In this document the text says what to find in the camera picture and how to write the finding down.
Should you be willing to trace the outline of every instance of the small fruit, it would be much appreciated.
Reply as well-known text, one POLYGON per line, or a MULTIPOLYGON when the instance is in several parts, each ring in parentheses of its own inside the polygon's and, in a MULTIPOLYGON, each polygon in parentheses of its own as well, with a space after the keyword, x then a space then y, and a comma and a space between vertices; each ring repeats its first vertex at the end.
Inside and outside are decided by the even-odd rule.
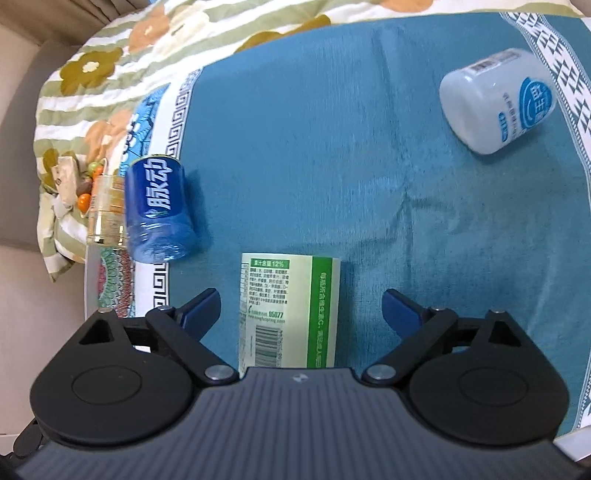
POLYGON ((84 214, 90 207, 90 193, 83 193, 78 197, 78 209, 84 214))
POLYGON ((88 167, 86 167, 86 171, 88 172, 88 175, 90 175, 92 177, 95 173, 95 170, 98 168, 99 165, 100 165, 100 163, 98 163, 97 161, 90 162, 88 164, 88 167))
POLYGON ((96 178, 97 178, 99 175, 102 175, 104 171, 105 171, 105 168, 104 168, 104 166, 103 166, 103 165, 99 165, 99 166, 96 168, 95 172, 92 174, 92 180, 93 180, 93 181, 94 181, 94 180, 96 180, 96 178))

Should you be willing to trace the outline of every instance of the white plastic bottle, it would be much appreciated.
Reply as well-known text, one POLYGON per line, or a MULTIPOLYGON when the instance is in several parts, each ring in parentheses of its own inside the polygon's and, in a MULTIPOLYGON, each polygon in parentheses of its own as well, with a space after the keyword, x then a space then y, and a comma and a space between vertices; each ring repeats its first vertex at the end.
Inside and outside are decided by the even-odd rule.
POLYGON ((439 98, 460 140, 487 155, 548 117, 557 95, 542 62, 530 52, 509 48, 445 75, 439 98))

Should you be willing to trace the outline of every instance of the barcode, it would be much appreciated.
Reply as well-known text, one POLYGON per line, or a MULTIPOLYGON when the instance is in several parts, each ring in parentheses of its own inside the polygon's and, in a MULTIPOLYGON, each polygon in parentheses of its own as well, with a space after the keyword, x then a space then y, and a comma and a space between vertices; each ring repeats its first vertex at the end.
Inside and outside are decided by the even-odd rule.
POLYGON ((491 68, 492 66, 494 66, 496 64, 497 64, 496 60, 486 59, 486 60, 479 61, 478 63, 475 63, 474 65, 470 65, 470 68, 475 73, 479 73, 479 72, 482 72, 483 70, 487 70, 487 69, 491 68))
POLYGON ((494 55, 494 57, 497 61, 500 61, 501 63, 505 63, 510 60, 518 59, 520 57, 520 55, 516 51, 509 49, 509 50, 504 50, 502 52, 497 53, 496 55, 494 55))
POLYGON ((278 367, 281 362, 282 331, 256 326, 255 367, 278 367))

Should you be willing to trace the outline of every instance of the logo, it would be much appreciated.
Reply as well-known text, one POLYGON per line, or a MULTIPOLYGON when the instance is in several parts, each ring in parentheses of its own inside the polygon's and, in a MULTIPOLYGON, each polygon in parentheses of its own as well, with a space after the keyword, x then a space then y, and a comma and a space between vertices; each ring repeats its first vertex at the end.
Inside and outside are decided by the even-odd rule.
POLYGON ((163 210, 151 209, 151 210, 148 210, 144 215, 148 218, 158 218, 158 217, 166 216, 166 212, 163 210))
POLYGON ((175 158, 166 155, 140 158, 131 164, 126 176, 133 179, 133 188, 126 195, 144 218, 172 217, 183 208, 183 171, 175 158))
POLYGON ((552 107, 552 90, 538 80, 527 77, 519 90, 519 120, 528 129, 540 123, 552 107))
POLYGON ((499 125, 501 126, 501 137, 503 142, 506 142, 507 138, 509 138, 509 127, 507 125, 507 118, 503 112, 499 113, 499 125))
POLYGON ((308 375, 306 374, 297 374, 292 377, 294 382, 297 383, 304 383, 308 381, 308 375))

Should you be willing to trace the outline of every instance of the colorful patterned fabric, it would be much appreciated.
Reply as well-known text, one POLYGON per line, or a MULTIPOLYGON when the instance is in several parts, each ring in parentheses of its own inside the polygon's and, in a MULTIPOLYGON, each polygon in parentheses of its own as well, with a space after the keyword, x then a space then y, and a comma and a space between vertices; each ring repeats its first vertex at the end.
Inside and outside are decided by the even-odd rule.
POLYGON ((126 251, 101 249, 97 285, 99 308, 110 307, 120 317, 134 317, 134 275, 135 265, 126 251))
POLYGON ((149 109, 146 97, 157 97, 171 79, 237 51, 332 24, 485 10, 581 16, 568 0, 160 0, 115 20, 41 90, 34 143, 43 181, 38 240, 52 279, 72 261, 83 262, 86 219, 76 209, 56 216, 51 166, 70 155, 82 170, 105 158, 115 171, 125 154, 129 159, 137 153, 130 135, 140 106, 149 109))

